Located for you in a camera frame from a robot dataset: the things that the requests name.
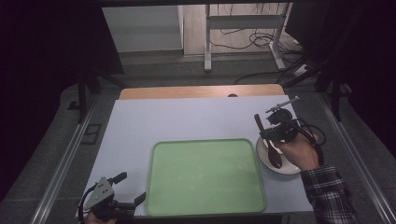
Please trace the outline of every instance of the metal rail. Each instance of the metal rail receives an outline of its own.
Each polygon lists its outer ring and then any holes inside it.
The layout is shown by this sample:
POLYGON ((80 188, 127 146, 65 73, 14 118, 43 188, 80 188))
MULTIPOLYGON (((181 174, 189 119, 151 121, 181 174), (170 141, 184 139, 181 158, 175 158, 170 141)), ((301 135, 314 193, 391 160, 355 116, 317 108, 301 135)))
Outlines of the metal rail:
POLYGON ((37 209, 35 210, 32 220, 30 221, 31 224, 44 224, 47 221, 50 210, 55 202, 56 196, 61 189, 64 178, 78 149, 78 145, 81 142, 85 129, 87 128, 88 123, 91 119, 93 109, 96 105, 96 101, 97 95, 94 95, 89 103, 88 112, 85 116, 85 119, 77 126, 76 131, 73 134, 73 138, 70 141, 61 161, 59 162, 58 167, 56 168, 52 179, 49 182, 46 191, 44 192, 44 195, 37 206, 37 209))
POLYGON ((382 189, 378 186, 373 175, 370 173, 369 169, 365 165, 359 151, 356 149, 349 135, 347 134, 346 129, 342 122, 339 122, 336 117, 332 114, 331 107, 327 99, 323 94, 320 95, 320 102, 322 103, 322 107, 326 112, 326 115, 329 118, 334 130, 336 131, 343 147, 346 149, 346 153, 348 154, 352 164, 354 165, 359 177, 361 178, 361 182, 364 187, 367 189, 372 201, 379 213, 382 217, 384 223, 387 224, 395 224, 396 217, 393 214, 391 207, 389 205, 388 199, 382 192, 382 189))

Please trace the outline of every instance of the white plate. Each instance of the white plate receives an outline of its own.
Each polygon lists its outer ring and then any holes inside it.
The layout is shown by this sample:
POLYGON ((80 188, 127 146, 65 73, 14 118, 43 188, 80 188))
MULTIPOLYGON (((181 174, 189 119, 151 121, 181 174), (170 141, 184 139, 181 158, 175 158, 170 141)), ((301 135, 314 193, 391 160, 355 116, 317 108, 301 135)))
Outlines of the white plate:
POLYGON ((270 170, 280 173, 282 175, 295 175, 300 173, 300 169, 297 166, 293 165, 291 162, 289 162, 286 157, 281 153, 279 154, 280 158, 282 159, 282 167, 280 169, 275 168, 268 159, 268 146, 261 137, 257 140, 256 151, 262 163, 264 163, 264 165, 266 165, 270 170))

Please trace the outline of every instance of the wooden panel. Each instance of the wooden panel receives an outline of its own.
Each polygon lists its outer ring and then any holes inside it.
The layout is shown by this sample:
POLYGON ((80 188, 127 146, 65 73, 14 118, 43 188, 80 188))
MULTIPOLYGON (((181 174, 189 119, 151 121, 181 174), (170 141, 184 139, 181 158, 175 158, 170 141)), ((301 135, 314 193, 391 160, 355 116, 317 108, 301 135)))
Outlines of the wooden panel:
POLYGON ((125 89, 120 100, 129 99, 171 99, 238 96, 284 95, 277 84, 234 85, 234 86, 189 86, 189 87, 153 87, 125 89))

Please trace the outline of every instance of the metal frame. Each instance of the metal frame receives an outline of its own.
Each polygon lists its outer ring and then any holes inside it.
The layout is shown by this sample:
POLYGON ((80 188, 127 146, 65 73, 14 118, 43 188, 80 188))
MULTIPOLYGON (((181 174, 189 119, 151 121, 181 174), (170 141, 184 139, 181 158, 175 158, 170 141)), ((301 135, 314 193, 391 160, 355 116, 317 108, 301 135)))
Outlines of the metal frame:
POLYGON ((277 68, 284 70, 282 57, 277 51, 279 38, 285 24, 286 15, 289 10, 287 3, 280 15, 238 15, 238 16, 210 16, 210 5, 205 5, 206 29, 205 29, 205 71, 210 72, 212 68, 212 54, 210 44, 210 31, 219 29, 276 29, 274 41, 269 44, 274 56, 277 68))

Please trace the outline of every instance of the brown spoon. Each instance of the brown spoon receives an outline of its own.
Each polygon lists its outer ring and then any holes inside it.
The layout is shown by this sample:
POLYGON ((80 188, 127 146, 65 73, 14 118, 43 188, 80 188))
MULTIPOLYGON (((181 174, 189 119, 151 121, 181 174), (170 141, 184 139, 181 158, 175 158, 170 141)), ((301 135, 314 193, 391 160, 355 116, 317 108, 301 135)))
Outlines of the brown spoon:
MULTIPOLYGON (((256 120, 257 126, 259 126, 260 132, 264 133, 264 127, 262 126, 262 120, 260 119, 260 115, 254 115, 254 119, 256 120)), ((282 167, 282 159, 280 158, 279 153, 277 153, 276 149, 273 148, 270 141, 266 139, 263 140, 267 143, 268 146, 268 160, 275 168, 280 169, 282 167)))

